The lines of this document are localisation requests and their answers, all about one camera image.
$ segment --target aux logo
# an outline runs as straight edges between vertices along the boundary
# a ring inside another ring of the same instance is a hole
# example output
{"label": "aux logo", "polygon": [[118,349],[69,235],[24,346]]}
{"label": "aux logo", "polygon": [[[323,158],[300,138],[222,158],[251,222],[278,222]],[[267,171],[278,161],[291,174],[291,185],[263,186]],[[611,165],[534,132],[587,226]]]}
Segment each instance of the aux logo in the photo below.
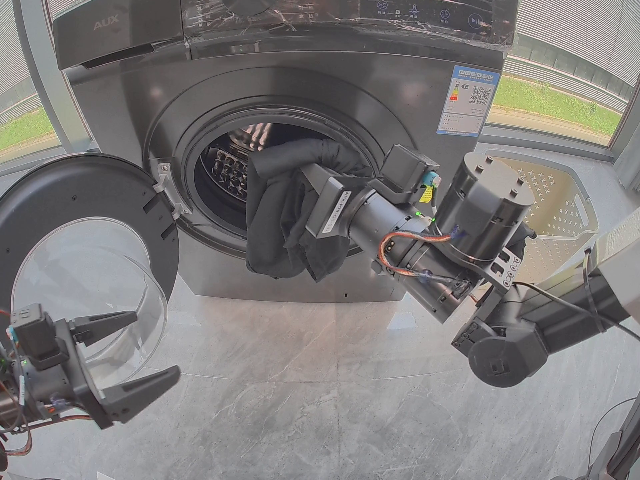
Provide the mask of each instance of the aux logo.
{"label": "aux logo", "polygon": [[102,21],[96,21],[95,25],[93,26],[93,30],[96,30],[98,28],[108,27],[109,25],[112,25],[114,23],[120,23],[118,21],[118,15],[117,14],[116,14],[116,16],[109,16],[108,18],[105,18]]}

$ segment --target energy label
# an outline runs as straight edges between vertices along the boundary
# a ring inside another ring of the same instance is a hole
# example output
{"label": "energy label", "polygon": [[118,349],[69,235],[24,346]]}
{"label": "energy label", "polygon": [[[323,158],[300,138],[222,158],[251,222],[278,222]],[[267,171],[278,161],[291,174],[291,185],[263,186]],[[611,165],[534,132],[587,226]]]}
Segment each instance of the energy label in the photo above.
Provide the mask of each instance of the energy label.
{"label": "energy label", "polygon": [[437,133],[478,137],[500,74],[455,66]]}

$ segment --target washing machine door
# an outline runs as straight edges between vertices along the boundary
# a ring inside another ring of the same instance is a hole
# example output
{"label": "washing machine door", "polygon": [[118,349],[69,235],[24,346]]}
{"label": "washing machine door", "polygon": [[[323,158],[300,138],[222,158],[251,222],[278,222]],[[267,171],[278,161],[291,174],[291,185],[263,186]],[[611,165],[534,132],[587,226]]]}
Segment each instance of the washing machine door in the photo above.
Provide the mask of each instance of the washing machine door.
{"label": "washing machine door", "polygon": [[0,197],[0,308],[39,303],[53,320],[137,313],[80,346],[98,389],[135,375],[162,338],[179,247],[155,185],[132,163],[87,153],[36,167]]}

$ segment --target transparent door glass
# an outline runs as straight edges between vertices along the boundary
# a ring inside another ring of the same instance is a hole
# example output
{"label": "transparent door glass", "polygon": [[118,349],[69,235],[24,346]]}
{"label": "transparent door glass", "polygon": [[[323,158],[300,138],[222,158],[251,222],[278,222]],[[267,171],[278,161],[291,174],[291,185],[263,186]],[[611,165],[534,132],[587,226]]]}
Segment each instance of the transparent door glass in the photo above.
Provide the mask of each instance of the transparent door glass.
{"label": "transparent door glass", "polygon": [[98,389],[130,379],[162,338],[166,299],[147,249],[121,222],[66,224],[32,249],[13,285],[12,312],[39,303],[53,320],[135,311],[137,322],[80,351]]}

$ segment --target yellow tag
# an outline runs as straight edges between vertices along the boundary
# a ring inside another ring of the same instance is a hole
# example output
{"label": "yellow tag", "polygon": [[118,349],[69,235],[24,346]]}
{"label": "yellow tag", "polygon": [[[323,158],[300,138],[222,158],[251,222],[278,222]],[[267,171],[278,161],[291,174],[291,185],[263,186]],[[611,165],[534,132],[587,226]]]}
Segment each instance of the yellow tag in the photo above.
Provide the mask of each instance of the yellow tag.
{"label": "yellow tag", "polygon": [[428,186],[427,188],[424,189],[424,193],[420,197],[420,202],[421,203],[430,203],[431,202],[431,196],[433,196],[433,187]]}

